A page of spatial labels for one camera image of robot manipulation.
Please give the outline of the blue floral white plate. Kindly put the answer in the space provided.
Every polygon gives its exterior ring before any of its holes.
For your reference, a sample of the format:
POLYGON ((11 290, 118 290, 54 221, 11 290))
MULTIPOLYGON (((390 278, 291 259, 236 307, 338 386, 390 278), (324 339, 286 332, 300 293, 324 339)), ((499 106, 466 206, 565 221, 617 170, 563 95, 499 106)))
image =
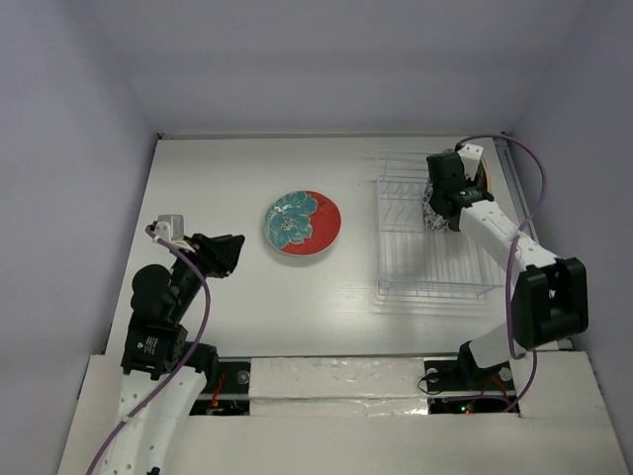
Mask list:
POLYGON ((432 194, 433 185, 430 181, 427 181, 421 199, 422 218, 428 231, 437 232, 445 230, 448 227, 448 222, 432 209, 430 204, 432 194))

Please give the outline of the beige bird plate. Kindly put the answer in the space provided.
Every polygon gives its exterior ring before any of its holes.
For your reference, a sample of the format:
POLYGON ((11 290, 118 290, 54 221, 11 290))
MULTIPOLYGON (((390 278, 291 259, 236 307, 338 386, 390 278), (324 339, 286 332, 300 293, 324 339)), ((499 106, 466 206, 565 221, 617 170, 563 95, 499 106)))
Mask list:
POLYGON ((492 192, 492 184, 491 178, 489 175, 488 167, 486 164, 486 160, 482 158, 478 165, 477 173, 476 173, 476 182, 477 184, 485 189, 487 192, 492 192))

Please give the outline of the white wire dish rack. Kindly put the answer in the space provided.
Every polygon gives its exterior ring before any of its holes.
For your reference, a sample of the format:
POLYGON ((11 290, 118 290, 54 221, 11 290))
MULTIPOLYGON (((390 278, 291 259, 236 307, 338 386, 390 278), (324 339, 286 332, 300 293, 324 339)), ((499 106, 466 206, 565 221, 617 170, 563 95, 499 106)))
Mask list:
POLYGON ((379 293, 399 297, 480 298, 504 284, 504 271, 466 235, 431 232, 422 218, 427 154, 377 153, 379 293))

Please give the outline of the red and teal plate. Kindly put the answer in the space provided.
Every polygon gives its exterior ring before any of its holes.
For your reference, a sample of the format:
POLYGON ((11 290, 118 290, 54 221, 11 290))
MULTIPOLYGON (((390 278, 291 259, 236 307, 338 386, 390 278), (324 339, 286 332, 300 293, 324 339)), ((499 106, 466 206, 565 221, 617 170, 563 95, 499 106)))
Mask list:
POLYGON ((342 216, 337 205, 313 190, 298 190, 278 198, 267 209, 263 233, 279 252, 310 257, 328 250, 337 240, 342 216))

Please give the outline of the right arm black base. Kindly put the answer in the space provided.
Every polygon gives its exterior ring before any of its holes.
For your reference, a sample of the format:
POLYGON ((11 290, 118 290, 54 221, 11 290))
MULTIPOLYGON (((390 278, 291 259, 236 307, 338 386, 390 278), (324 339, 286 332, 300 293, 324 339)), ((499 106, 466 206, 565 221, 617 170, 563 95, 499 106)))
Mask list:
POLYGON ((449 359, 431 358, 424 361, 425 374, 421 381, 431 395, 445 392, 483 392, 492 384, 494 389, 515 389, 509 363, 488 368, 476 364, 469 342, 459 347, 449 359))

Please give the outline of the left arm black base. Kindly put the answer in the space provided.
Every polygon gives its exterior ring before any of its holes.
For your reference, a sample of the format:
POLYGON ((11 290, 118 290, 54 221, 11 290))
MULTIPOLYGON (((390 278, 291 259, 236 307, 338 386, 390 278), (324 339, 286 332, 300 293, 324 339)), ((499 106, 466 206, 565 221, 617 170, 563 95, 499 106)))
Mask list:
POLYGON ((248 416, 250 413, 250 359, 220 359, 219 369, 198 396, 190 416, 248 416))

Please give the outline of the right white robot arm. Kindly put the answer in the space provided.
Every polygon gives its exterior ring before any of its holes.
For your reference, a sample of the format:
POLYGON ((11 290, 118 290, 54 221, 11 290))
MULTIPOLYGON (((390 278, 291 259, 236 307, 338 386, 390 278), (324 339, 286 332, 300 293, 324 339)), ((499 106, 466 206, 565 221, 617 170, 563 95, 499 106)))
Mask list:
POLYGON ((541 246, 501 210, 481 181, 482 153, 468 143, 426 159, 431 210, 505 272, 504 323, 459 349, 455 375, 468 388, 486 382, 494 367, 588 329, 586 267, 541 246))

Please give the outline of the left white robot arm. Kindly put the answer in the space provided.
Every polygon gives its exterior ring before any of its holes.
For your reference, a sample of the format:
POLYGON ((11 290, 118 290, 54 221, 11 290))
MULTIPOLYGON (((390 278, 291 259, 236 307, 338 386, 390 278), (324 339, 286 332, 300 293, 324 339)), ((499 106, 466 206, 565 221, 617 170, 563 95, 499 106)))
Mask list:
POLYGON ((175 262, 170 268, 148 265, 133 278, 117 422, 94 456, 90 474, 167 473, 168 458, 197 398, 221 388, 225 379, 217 349, 202 341, 202 329, 189 337, 182 320, 202 294, 200 326, 207 326, 213 303, 208 281, 233 274, 244 236, 174 238, 160 222, 145 231, 175 262))

